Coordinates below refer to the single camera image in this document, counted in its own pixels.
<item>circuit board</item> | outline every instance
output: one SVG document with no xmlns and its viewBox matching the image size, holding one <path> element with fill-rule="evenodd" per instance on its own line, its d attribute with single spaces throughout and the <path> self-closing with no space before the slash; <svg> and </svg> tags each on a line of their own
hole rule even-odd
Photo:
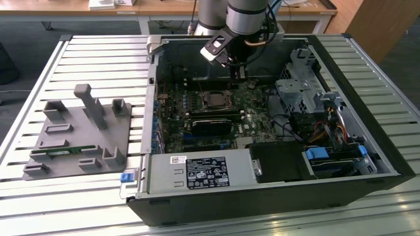
<svg viewBox="0 0 420 236">
<path fill-rule="evenodd" d="M 272 142 L 277 138 L 264 106 L 265 95 L 260 87 L 246 82 L 237 89 L 222 91 L 186 91 L 180 84 L 168 88 L 168 93 L 160 95 L 165 153 L 202 151 L 214 149 L 244 148 L 249 142 Z M 225 107 L 221 101 L 228 100 Z M 220 136 L 194 137 L 188 125 L 185 114 L 202 111 L 240 110 L 241 120 L 233 121 L 230 132 Z"/>
</svg>

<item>wooden cabinet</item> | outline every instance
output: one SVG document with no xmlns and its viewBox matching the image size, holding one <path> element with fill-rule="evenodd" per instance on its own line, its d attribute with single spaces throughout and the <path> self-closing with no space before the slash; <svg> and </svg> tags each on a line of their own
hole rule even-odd
<svg viewBox="0 0 420 236">
<path fill-rule="evenodd" d="M 330 0 L 338 13 L 325 33 L 349 33 L 378 63 L 420 15 L 420 0 Z"/>
</svg>

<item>barcode sticker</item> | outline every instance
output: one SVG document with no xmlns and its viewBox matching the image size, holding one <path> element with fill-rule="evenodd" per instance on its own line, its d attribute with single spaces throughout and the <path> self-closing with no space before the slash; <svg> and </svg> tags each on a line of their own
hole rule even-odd
<svg viewBox="0 0 420 236">
<path fill-rule="evenodd" d="M 172 156 L 170 164 L 185 164 L 186 156 Z"/>
</svg>

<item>small sticker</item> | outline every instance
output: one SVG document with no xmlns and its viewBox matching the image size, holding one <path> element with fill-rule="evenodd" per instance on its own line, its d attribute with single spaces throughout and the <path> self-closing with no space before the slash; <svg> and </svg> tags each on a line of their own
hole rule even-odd
<svg viewBox="0 0 420 236">
<path fill-rule="evenodd" d="M 170 164 L 185 164 L 186 156 L 172 156 Z"/>
<path fill-rule="evenodd" d="M 136 14 L 134 11 L 117 11 L 117 14 L 133 15 Z"/>
</svg>

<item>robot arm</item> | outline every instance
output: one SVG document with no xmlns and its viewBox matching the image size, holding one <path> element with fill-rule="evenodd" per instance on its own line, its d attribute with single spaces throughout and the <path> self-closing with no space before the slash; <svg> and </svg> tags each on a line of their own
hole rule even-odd
<svg viewBox="0 0 420 236">
<path fill-rule="evenodd" d="M 274 16 L 268 2 L 269 0 L 200 0 L 196 35 L 213 35 L 200 53 L 209 62 L 217 61 L 230 69 L 233 79 L 240 78 L 240 67 L 253 61 L 264 51 L 264 47 L 257 47 L 272 40 L 268 39 L 272 23 L 265 20 L 269 19 L 269 13 L 273 19 Z"/>
</svg>

